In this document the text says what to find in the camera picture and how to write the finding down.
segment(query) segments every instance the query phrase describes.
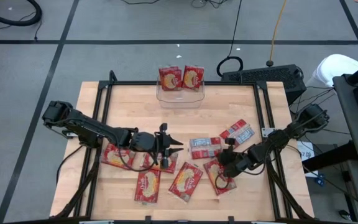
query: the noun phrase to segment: red snack bag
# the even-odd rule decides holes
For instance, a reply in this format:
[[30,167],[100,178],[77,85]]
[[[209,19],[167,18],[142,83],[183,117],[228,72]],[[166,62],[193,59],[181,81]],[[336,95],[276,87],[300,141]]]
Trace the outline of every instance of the red snack bag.
[[189,147],[192,159],[215,157],[222,151],[219,137],[190,139]]
[[[122,155],[122,159],[126,162],[127,165],[132,167],[132,163],[134,162],[136,153],[128,149],[121,149],[120,152]],[[107,145],[100,157],[100,162],[116,167],[121,167],[123,169],[128,169],[119,158],[118,148],[113,144]]]
[[188,202],[202,175],[202,170],[185,162],[168,191]]
[[[157,160],[158,161],[161,160],[161,154],[158,155]],[[175,168],[177,166],[177,160],[178,160],[178,153],[174,153],[168,158],[168,168],[161,169],[160,164],[159,164],[159,165],[152,166],[151,169],[173,174],[175,172]],[[153,158],[150,156],[149,153],[146,153],[144,156],[142,167],[144,167],[144,168],[149,167],[151,165],[151,163],[153,163]]]
[[229,190],[235,189],[237,187],[233,178],[227,178],[221,175],[223,173],[223,167],[221,164],[219,164],[217,159],[205,163],[204,168],[208,174],[209,180],[211,181],[216,195],[223,194],[224,192],[228,192]]
[[156,203],[160,188],[161,172],[149,169],[139,172],[135,191],[135,201]]
[[180,90],[181,70],[177,66],[161,68],[160,80],[163,90]]
[[196,66],[185,66],[185,72],[183,73],[183,88],[189,88],[198,91],[203,80],[204,68]]
[[243,119],[240,119],[235,124],[233,124],[230,128],[222,132],[219,136],[223,139],[226,138],[234,138],[236,139],[236,143],[234,148],[244,143],[246,140],[254,135],[254,131],[251,126],[246,123]]

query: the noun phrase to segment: wooden tabletop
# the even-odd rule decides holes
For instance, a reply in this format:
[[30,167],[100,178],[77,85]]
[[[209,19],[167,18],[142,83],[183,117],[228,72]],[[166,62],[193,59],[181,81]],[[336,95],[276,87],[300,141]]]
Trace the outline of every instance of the wooden tabletop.
[[[83,82],[76,108],[92,116],[98,82]],[[268,83],[268,92],[276,128],[285,128],[291,122],[282,83]],[[251,144],[261,142],[260,128],[251,86],[206,86],[205,99],[198,109],[163,109],[156,96],[155,86],[113,86],[107,124],[116,127],[138,127],[140,131],[153,133],[161,123],[168,123],[168,133],[188,147],[189,139],[218,136],[239,119],[247,121],[255,134],[239,146],[242,151]],[[267,115],[260,91],[265,125]],[[99,120],[103,111],[101,105]],[[297,147],[296,141],[290,145]],[[65,156],[78,147],[78,140],[68,141]],[[81,150],[66,161],[60,171],[51,215],[56,215],[71,199],[78,188],[85,150]],[[299,153],[290,147],[281,153],[287,186],[296,201],[311,216],[313,208],[306,184]],[[136,155],[134,165],[139,167],[142,155]],[[234,216],[236,221],[274,220],[269,182],[266,171],[258,176],[240,174],[235,178],[237,189],[216,196],[206,174],[197,185],[188,203],[168,193],[178,170],[185,161],[199,167],[210,159],[192,160],[187,150],[179,153],[174,174],[162,173],[158,202],[141,205],[134,201],[138,173],[101,164],[94,197],[92,219],[144,220],[151,215],[153,220],[227,220]],[[282,195],[279,190],[281,216],[285,216]],[[83,196],[81,214],[85,214],[88,191]]]

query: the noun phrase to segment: black cable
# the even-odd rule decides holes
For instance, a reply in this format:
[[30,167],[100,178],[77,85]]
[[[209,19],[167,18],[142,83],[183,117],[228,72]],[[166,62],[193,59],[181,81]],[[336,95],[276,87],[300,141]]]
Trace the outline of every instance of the black cable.
[[240,0],[239,9],[237,11],[236,24],[234,25],[234,32],[233,32],[233,38],[231,39],[230,52],[229,52],[229,55],[227,55],[227,57],[230,57],[231,51],[233,49],[234,38],[236,37],[237,23],[239,22],[241,3],[242,3],[242,0]]
[[333,131],[333,130],[328,130],[328,129],[322,129],[323,131],[329,131],[329,132],[332,132],[332,133],[338,133],[338,134],[349,134],[350,135],[350,133],[344,133],[344,132],[342,132],[342,131]]
[[60,174],[60,169],[62,168],[62,165],[66,162],[66,160],[68,158],[70,158],[72,155],[74,155],[76,152],[78,152],[80,149],[82,148],[82,146],[78,147],[78,149],[75,149],[72,153],[70,153],[66,158],[64,158],[64,160],[60,163],[59,168],[57,169],[56,172],[56,184],[59,181],[59,174]]
[[299,156],[300,156],[301,159],[302,159],[302,153],[301,153],[301,151],[299,151],[299,149],[297,149],[297,148],[295,148],[295,147],[293,147],[293,146],[290,146],[290,147],[291,147],[292,149],[295,149],[295,151],[299,153]]
[[326,90],[332,89],[332,87],[317,87],[317,86],[308,86],[306,88],[317,88],[317,89],[326,89]]
[[[35,14],[36,12],[31,12],[31,14],[26,15],[24,17],[22,17],[21,19],[19,19],[19,21],[22,21],[23,19],[32,16],[33,14]],[[10,28],[12,25],[8,25],[8,26],[4,26],[4,27],[0,27],[0,29],[6,29],[6,28]]]
[[37,28],[37,30],[35,31],[35,34],[34,34],[34,40],[35,41],[38,41],[37,34],[38,34],[38,30],[40,30],[41,26],[42,26],[42,19],[40,20],[40,24],[38,25],[38,28]]
[[333,97],[334,95],[335,95],[335,93],[333,93],[331,96],[329,96],[329,97],[323,99],[320,103],[318,103],[318,105],[320,105],[320,104],[323,103],[324,101],[330,99],[330,98]]
[[160,149],[160,146],[159,146],[159,142],[158,142],[156,133],[154,133],[154,136],[155,136],[155,139],[156,139],[155,142],[157,143],[157,147],[156,147],[156,149],[155,149],[155,155],[153,156],[153,163],[151,163],[150,166],[148,166],[148,167],[146,167],[146,168],[143,168],[143,169],[134,169],[134,168],[132,168],[130,165],[128,165],[128,164],[124,161],[124,159],[122,158],[122,154],[121,154],[121,150],[122,150],[122,149],[121,149],[121,147],[117,147],[117,148],[118,148],[119,158],[120,158],[121,162],[124,164],[124,166],[125,166],[126,168],[128,168],[129,170],[134,171],[134,172],[143,172],[143,171],[147,171],[147,170],[151,169],[151,168],[155,165],[155,161],[157,160],[158,150]]
[[322,94],[322,95],[319,95],[319,96],[317,96],[316,97],[316,99],[314,99],[312,102],[310,102],[310,103],[308,103],[306,106],[308,106],[308,105],[310,105],[310,104],[312,104],[312,103],[314,103],[318,98],[320,98],[320,97],[322,97],[322,96],[324,96],[325,94],[328,94],[331,90],[333,90],[333,89],[330,89],[330,90],[328,90],[326,93],[324,93],[324,94]]
[[239,16],[240,16],[240,9],[241,9],[241,4],[242,4],[242,0],[240,0],[240,4],[239,4],[239,9],[237,11],[237,18],[236,18],[236,24],[234,26],[234,32],[233,32],[233,38],[231,39],[231,45],[230,45],[230,52],[229,55],[227,55],[227,57],[225,59],[223,59],[221,62],[219,62],[218,66],[216,67],[216,73],[222,77],[222,73],[221,73],[221,66],[224,62],[230,60],[230,59],[234,59],[237,60],[240,63],[240,68],[238,69],[238,71],[241,71],[244,68],[244,63],[242,62],[242,59],[240,57],[237,56],[230,56],[231,51],[233,49],[233,43],[234,43],[234,38],[236,36],[236,30],[237,30],[237,23],[239,21]]
[[205,1],[208,1],[215,9],[217,9],[217,8],[221,7],[221,4],[225,3],[227,0],[222,0],[219,2],[211,1],[211,0],[205,0]]
[[31,5],[35,7],[35,16],[27,21],[12,21],[9,19],[5,19],[0,17],[0,22],[3,24],[11,25],[11,26],[31,26],[32,24],[36,24],[42,17],[41,7],[34,0],[27,0]]
[[300,103],[302,103],[302,102],[304,102],[304,101],[306,101],[306,100],[311,100],[311,99],[314,98],[314,97],[323,96],[323,95],[329,93],[329,92],[330,92],[331,90],[333,90],[333,89],[334,89],[334,88],[330,88],[330,89],[328,89],[328,90],[322,91],[321,93],[318,93],[317,95],[311,96],[311,97],[309,97],[309,98],[307,98],[307,99],[305,99],[305,100],[302,100],[302,101],[300,101],[300,102],[298,102],[298,103],[292,103],[292,104],[293,104],[293,105],[294,105],[294,104],[300,104]]
[[225,185],[224,187],[218,187],[218,178],[219,178],[221,175],[222,175],[222,174],[218,174],[218,175],[216,176],[216,178],[215,178],[215,187],[216,187],[217,189],[219,189],[219,190],[224,190],[226,187],[229,186],[230,178],[231,178],[231,177],[228,177],[228,178],[227,178],[226,185]]
[[302,94],[299,96],[298,106],[296,107],[296,112],[295,113],[297,113],[298,110],[299,110],[299,104],[301,104],[301,98],[302,98]]
[[126,4],[154,4],[154,3],[156,3],[156,2],[158,2],[160,0],[154,0],[152,2],[135,2],[135,3],[129,3],[127,1],[125,1],[125,0],[121,0],[121,1],[125,2]]
[[304,168],[305,170],[307,170],[309,173],[312,173],[313,175],[315,175],[315,176],[317,176],[317,177],[319,177],[319,178],[325,180],[326,182],[330,183],[333,187],[335,187],[336,189],[340,190],[341,192],[343,192],[344,194],[346,194],[347,196],[349,196],[350,198],[352,198],[353,200],[355,200],[356,202],[358,202],[358,199],[357,199],[355,196],[349,194],[346,190],[343,190],[342,188],[338,187],[337,185],[335,185],[334,183],[332,183],[331,181],[329,181],[327,178],[325,178],[325,177],[323,177],[323,176],[320,176],[320,175],[318,175],[318,174],[315,174],[314,172],[310,171],[310,170],[309,170],[307,167],[305,167],[305,166],[303,166],[303,168]]

